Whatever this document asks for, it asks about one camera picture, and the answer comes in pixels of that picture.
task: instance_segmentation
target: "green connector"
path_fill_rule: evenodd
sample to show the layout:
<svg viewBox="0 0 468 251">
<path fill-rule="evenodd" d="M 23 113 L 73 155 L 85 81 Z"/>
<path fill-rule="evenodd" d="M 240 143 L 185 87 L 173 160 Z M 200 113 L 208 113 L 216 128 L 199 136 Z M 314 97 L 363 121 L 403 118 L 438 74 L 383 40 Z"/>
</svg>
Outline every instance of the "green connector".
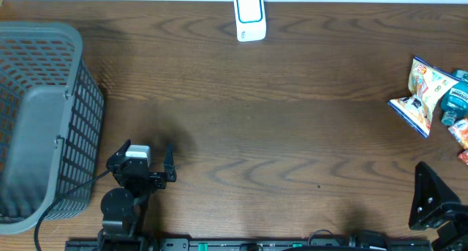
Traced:
<svg viewBox="0 0 468 251">
<path fill-rule="evenodd" d="M 208 244 L 198 244 L 198 251 L 208 251 Z"/>
</svg>

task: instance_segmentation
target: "snack bag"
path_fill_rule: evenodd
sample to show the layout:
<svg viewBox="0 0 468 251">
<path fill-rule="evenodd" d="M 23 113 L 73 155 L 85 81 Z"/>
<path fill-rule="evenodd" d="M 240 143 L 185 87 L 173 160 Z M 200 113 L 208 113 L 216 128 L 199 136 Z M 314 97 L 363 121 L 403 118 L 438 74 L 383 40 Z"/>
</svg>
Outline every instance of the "snack bag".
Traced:
<svg viewBox="0 0 468 251">
<path fill-rule="evenodd" d="M 466 164 L 468 164 L 468 150 L 460 153 L 458 157 L 460 158 L 460 160 L 463 160 Z"/>
<path fill-rule="evenodd" d="M 390 100 L 388 105 L 411 127 L 427 138 L 437 101 L 457 83 L 458 79 L 451 74 L 432 67 L 416 56 L 412 60 L 408 81 L 412 97 Z"/>
<path fill-rule="evenodd" d="M 463 149 L 468 149 L 468 119 L 457 121 L 448 128 L 448 131 L 463 146 Z"/>
</svg>

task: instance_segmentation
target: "plastic packaging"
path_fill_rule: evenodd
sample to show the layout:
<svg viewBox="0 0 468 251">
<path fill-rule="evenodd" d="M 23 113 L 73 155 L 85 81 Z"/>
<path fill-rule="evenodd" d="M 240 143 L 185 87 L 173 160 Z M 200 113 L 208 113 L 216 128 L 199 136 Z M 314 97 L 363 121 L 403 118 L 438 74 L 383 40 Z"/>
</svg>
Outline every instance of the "plastic packaging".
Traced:
<svg viewBox="0 0 468 251">
<path fill-rule="evenodd" d="M 450 89 L 442 98 L 440 107 L 444 110 L 442 123 L 446 126 L 455 124 L 468 114 L 468 72 L 456 70 L 452 73 L 460 82 Z"/>
<path fill-rule="evenodd" d="M 388 105 L 427 138 L 437 101 L 457 83 L 458 79 L 451 74 L 429 65 L 416 56 L 412 61 L 408 81 L 412 97 L 390 100 Z"/>
<path fill-rule="evenodd" d="M 458 158 L 460 158 L 460 160 L 463 160 L 468 165 L 468 150 L 463 151 L 462 153 L 460 153 Z"/>
<path fill-rule="evenodd" d="M 468 149 L 468 119 L 457 121 L 454 125 L 448 128 L 453 137 L 463 146 L 463 149 Z"/>
</svg>

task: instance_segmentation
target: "blue bottle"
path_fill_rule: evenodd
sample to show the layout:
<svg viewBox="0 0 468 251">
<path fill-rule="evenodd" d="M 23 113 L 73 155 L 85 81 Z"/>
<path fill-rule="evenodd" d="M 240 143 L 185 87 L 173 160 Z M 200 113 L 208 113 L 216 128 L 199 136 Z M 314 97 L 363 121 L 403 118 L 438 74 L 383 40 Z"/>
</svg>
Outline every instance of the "blue bottle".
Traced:
<svg viewBox="0 0 468 251">
<path fill-rule="evenodd" d="M 468 72 L 456 70 L 452 73 L 460 82 L 453 86 L 440 103 L 444 111 L 442 123 L 445 126 L 455 124 L 456 119 L 465 117 L 468 114 Z"/>
</svg>

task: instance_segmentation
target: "colorful wrapper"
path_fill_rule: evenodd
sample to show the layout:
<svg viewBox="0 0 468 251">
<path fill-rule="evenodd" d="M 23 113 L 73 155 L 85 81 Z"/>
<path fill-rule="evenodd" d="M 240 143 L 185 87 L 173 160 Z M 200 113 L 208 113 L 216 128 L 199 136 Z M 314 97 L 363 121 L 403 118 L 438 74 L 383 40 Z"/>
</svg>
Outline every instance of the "colorful wrapper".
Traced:
<svg viewBox="0 0 468 251">
<path fill-rule="evenodd" d="M 468 149 L 468 119 L 457 121 L 448 128 L 448 131 L 463 146 L 463 149 Z"/>
<path fill-rule="evenodd" d="M 468 165 L 468 150 L 460 153 L 458 157 L 460 158 L 460 160 L 463 160 Z"/>
<path fill-rule="evenodd" d="M 437 101 L 457 83 L 458 79 L 451 74 L 429 65 L 416 56 L 412 60 L 408 80 L 412 97 L 390 100 L 388 104 L 409 125 L 427 138 Z"/>
</svg>

